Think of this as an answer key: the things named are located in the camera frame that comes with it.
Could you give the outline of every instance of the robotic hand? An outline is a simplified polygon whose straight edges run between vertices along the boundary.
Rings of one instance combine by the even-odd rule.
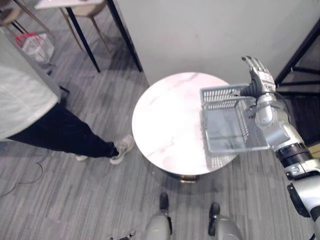
[[[313,219],[316,239],[320,240],[320,160],[314,159],[303,139],[289,123],[277,101],[276,85],[268,69],[257,58],[242,57],[249,66],[252,82],[241,96],[256,98],[255,123],[284,167],[290,198],[298,213]]]

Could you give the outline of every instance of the person's leg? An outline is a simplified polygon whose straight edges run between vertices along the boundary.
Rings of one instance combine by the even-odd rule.
[[[169,199],[163,192],[159,198],[160,210],[153,215],[146,227],[144,240],[169,240],[172,234],[171,218],[168,216]]]
[[[89,126],[57,103],[47,114],[11,140],[88,157],[114,157],[113,142],[105,142]]]

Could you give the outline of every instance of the round table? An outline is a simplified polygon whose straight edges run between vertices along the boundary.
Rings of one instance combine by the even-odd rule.
[[[148,88],[137,102],[132,132],[142,154],[154,165],[178,176],[213,172],[235,156],[210,157],[201,126],[200,89],[228,85],[204,73],[168,76]]]

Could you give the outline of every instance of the white wall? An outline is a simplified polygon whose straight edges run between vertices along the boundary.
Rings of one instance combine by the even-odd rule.
[[[118,0],[149,84],[179,72],[249,81],[241,56],[276,77],[320,17],[320,0]]]

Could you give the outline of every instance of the chair leg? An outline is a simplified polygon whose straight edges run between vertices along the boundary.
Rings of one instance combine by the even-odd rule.
[[[24,34],[24,32],[15,24],[15,22],[11,23],[20,33]]]
[[[82,49],[82,47],[80,45],[80,42],[79,42],[79,40],[78,40],[78,38],[77,38],[77,36],[76,36],[76,34],[75,34],[70,22],[69,22],[68,16],[66,15],[66,13],[64,12],[64,10],[62,8],[59,8],[59,9],[60,9],[60,12],[62,13],[63,18],[64,18],[66,24],[68,25],[68,27],[69,27],[69,29],[70,29],[70,31],[71,31],[71,33],[72,33],[72,35],[73,35],[73,37],[74,37],[74,39],[76,41],[76,44],[78,44],[78,46],[81,49],[81,51],[83,51],[83,49]]]
[[[28,31],[27,31],[23,26],[21,26],[21,24],[20,24],[18,21],[15,21],[15,23],[16,23],[20,28],[22,28],[22,30],[23,30],[25,33],[28,33]]]
[[[108,51],[108,53],[110,53],[110,50],[109,50],[109,48],[108,48],[108,46],[107,46],[107,43],[106,43],[106,41],[104,40],[103,36],[101,35],[101,32],[100,32],[100,30],[99,30],[99,28],[98,28],[98,25],[97,25],[94,17],[91,16],[91,17],[89,17],[89,18],[91,19],[91,21],[92,21],[92,23],[93,23],[93,26],[95,27],[96,31],[98,32],[98,34],[99,34],[99,36],[100,36],[100,38],[101,38],[101,40],[102,40],[102,42],[103,42],[106,50]]]
[[[46,25],[44,25],[42,23],[42,21],[40,21],[35,15],[33,15],[33,13],[26,8],[23,4],[21,4],[21,2],[19,2],[18,0],[14,0],[14,2],[26,13],[28,14],[31,18],[33,18],[33,20],[35,20],[41,27],[43,27],[45,29],[45,31],[47,33],[49,33],[52,37],[55,38],[55,35],[52,33],[52,31],[49,30],[49,28],[46,27]]]

